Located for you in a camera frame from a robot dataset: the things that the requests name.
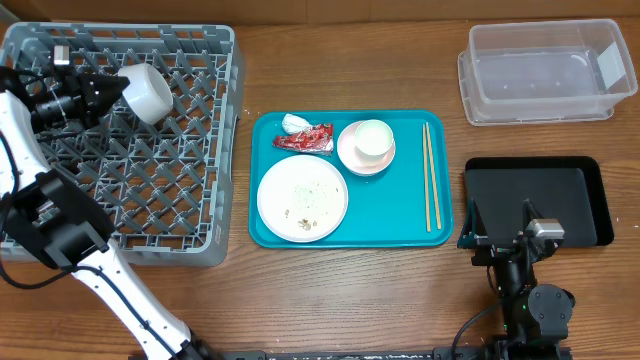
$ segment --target plastic storage bin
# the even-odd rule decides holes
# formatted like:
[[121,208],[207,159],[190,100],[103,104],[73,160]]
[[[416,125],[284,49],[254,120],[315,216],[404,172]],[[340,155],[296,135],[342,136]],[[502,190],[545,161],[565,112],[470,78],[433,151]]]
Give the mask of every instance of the plastic storage bin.
[[473,125],[604,120],[638,90],[607,19],[474,26],[458,76]]
[[[111,216],[113,237],[129,262],[222,262],[245,73],[233,30],[218,25],[17,23],[5,35],[0,64],[40,74],[54,45],[70,47],[79,72],[115,74],[122,66],[142,62],[154,66],[171,87],[173,110],[149,126],[120,100],[102,119],[103,126],[41,143],[49,163]],[[27,89],[34,92],[34,86]],[[40,216],[55,211],[45,209]],[[0,243],[0,250],[5,259],[31,258],[11,239]]]

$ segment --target gray dish rack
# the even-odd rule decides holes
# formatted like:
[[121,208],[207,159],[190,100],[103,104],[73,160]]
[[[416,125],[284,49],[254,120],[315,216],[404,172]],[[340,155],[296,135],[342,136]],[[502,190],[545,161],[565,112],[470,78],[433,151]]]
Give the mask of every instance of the gray dish rack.
[[[227,254],[231,157],[245,76],[233,30],[219,25],[17,23],[5,35],[0,64],[41,74],[55,45],[70,47],[79,72],[115,74],[142,62],[154,66],[171,87],[174,108],[149,126],[121,99],[101,126],[41,143],[52,167],[109,214],[116,225],[113,237],[129,262],[221,263]],[[40,91],[37,86],[28,90]],[[68,126],[60,133],[74,131]],[[44,208],[41,219],[55,211]],[[4,259],[32,259],[10,238],[0,250]]]

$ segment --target wooden table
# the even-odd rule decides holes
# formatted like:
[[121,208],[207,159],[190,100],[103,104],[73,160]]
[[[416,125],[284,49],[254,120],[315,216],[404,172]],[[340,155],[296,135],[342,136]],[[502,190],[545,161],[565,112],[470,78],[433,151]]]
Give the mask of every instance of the wooden table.
[[[640,68],[640,19],[618,19]],[[475,156],[589,155],[601,166],[616,239],[562,249],[536,265],[542,283],[573,292],[565,345],[575,359],[640,358],[640,97],[607,121],[473,127],[465,119],[456,57],[474,22],[236,28],[247,59],[238,125],[229,254],[214,268],[137,267],[160,301],[220,350],[424,350],[451,344],[495,301],[472,252],[457,250],[462,171]],[[247,232],[253,124],[275,110],[424,108],[447,136],[455,230],[444,246],[411,250],[278,251]],[[9,264],[17,279],[51,273]],[[501,330],[495,315],[461,344]],[[1,359],[125,359],[139,347],[91,291],[66,278],[38,291],[0,283]]]

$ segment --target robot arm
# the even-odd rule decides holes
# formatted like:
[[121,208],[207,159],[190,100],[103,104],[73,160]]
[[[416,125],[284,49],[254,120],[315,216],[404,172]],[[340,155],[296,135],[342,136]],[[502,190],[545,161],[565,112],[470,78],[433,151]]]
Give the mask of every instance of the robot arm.
[[94,251],[83,259],[73,276],[111,308],[138,340],[149,359],[175,358],[182,347],[189,344],[189,328],[151,294],[124,260],[113,240],[107,243],[106,251]]
[[500,301],[467,322],[458,332],[447,359],[458,358],[462,332],[489,312],[502,308],[506,335],[494,336],[479,352],[463,360],[570,360],[569,349],[559,342],[569,336],[568,323],[575,298],[557,286],[538,284],[533,264],[553,256],[564,241],[564,229],[555,219],[544,218],[529,199],[523,202],[523,231],[509,241],[493,240],[473,199],[458,247],[474,249],[474,266],[493,268]]
[[[12,72],[0,69],[0,75]],[[50,90],[56,100],[41,97],[49,104],[38,108],[40,105],[25,97],[24,89],[19,89],[15,79],[18,77],[14,76],[11,86],[7,86],[10,81],[6,77],[0,79],[4,85],[0,89],[0,131],[7,142],[2,145],[8,146],[17,167],[13,169],[9,151],[0,146],[1,194],[12,191],[14,170],[19,174],[17,192],[3,197],[4,230],[43,264],[71,273],[95,292],[138,340],[148,359],[215,358],[217,355],[165,309],[136,276],[116,242],[110,239],[114,226],[102,208],[75,184],[51,170],[40,150],[34,129],[59,121],[56,117],[66,121],[73,107],[86,110],[90,107],[86,97],[69,96],[76,103],[63,104],[58,100],[65,94]],[[91,85],[98,80],[92,78]],[[98,105],[108,110],[112,104]],[[34,114],[40,115],[37,120],[33,119]],[[91,115],[97,118],[101,114]],[[60,210],[58,215],[39,226],[33,225],[37,209],[48,202]]]

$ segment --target red food wrapper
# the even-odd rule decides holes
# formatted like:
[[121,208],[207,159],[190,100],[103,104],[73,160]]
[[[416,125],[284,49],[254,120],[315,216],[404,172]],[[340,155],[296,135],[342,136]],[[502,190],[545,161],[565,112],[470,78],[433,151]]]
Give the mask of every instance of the red food wrapper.
[[320,124],[293,135],[276,136],[273,146],[301,153],[331,156],[333,124]]

